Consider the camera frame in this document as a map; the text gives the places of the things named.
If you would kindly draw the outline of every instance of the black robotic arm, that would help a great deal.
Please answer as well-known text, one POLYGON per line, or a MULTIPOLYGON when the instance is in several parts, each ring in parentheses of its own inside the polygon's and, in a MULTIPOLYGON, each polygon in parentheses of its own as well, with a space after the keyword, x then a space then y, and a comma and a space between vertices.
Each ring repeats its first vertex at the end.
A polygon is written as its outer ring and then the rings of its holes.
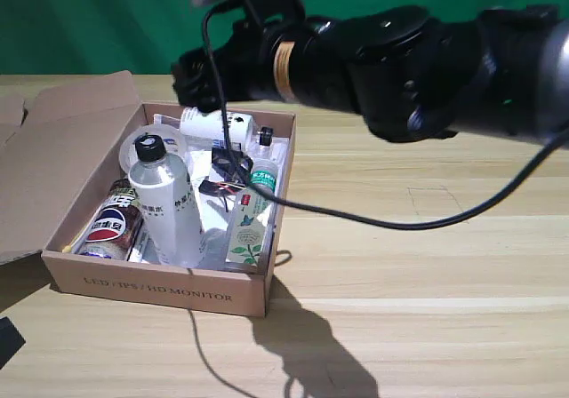
MULTIPOLYGON (((245 19, 214 54, 227 101, 352 112, 390 142, 470 131, 544 143, 569 123, 569 21, 555 5, 458 23, 414 5, 349 20, 306 17, 300 0, 223 2, 235 8, 245 19)), ((172 74, 180 104, 220 108, 204 49, 172 74)))

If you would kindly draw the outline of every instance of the open cardboard box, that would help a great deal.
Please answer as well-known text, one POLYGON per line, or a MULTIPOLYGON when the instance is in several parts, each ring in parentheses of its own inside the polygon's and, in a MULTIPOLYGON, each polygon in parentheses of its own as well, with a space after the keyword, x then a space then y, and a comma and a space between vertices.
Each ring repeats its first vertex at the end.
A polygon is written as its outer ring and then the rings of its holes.
MULTIPOLYGON (((141 103, 123 71, 41 92, 21 130, 0 151, 0 258, 42 252, 61 292, 195 310, 264 316, 283 207, 276 208, 271 252, 257 275, 185 269, 61 253, 124 176, 123 139, 154 114, 180 117, 182 107, 141 103)), ((281 196, 293 162, 295 118, 244 111, 290 138, 281 196)))
POLYGON ((24 122, 24 102, 24 98, 15 93, 0 98, 0 151, 24 122))

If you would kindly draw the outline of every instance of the wooden table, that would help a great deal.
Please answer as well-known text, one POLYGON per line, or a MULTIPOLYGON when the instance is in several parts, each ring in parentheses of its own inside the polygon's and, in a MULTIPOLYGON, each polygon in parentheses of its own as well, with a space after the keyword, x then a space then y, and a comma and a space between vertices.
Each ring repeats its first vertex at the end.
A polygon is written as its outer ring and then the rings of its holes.
MULTIPOLYGON (((0 76, 0 94, 73 79, 0 76)), ((143 99, 175 100, 170 77, 136 80, 143 99)), ((277 107, 298 112, 289 196, 383 219, 464 210, 537 149, 466 134, 394 146, 356 116, 277 107)), ((433 232, 287 210, 279 249, 293 258, 266 319, 62 295, 38 259, 3 267, 0 311, 28 343, 0 396, 566 398, 568 161, 433 232)))

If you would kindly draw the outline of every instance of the pepsi can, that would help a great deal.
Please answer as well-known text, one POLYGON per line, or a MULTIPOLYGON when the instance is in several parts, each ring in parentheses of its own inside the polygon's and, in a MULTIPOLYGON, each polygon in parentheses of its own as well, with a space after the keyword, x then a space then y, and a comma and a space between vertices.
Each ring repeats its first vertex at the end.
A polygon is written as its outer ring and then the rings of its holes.
POLYGON ((140 224, 142 215, 136 193, 128 179, 117 180, 101 205, 97 218, 79 254, 104 259, 126 260, 140 224))

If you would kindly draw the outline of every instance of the green screen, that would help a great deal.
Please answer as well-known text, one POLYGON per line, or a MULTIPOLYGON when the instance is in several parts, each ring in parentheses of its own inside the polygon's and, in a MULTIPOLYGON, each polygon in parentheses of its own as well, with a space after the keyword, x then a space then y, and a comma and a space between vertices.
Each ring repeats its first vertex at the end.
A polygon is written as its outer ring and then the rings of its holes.
MULTIPOLYGON (((428 7, 442 20, 468 20, 501 5, 560 4, 569 0, 303 0, 308 14, 338 18, 401 4, 428 7)), ((167 74, 180 54, 201 45, 204 9, 188 0, 0 0, 0 73, 99 74, 128 69, 167 74)), ((230 18, 216 19, 220 44, 230 18)))

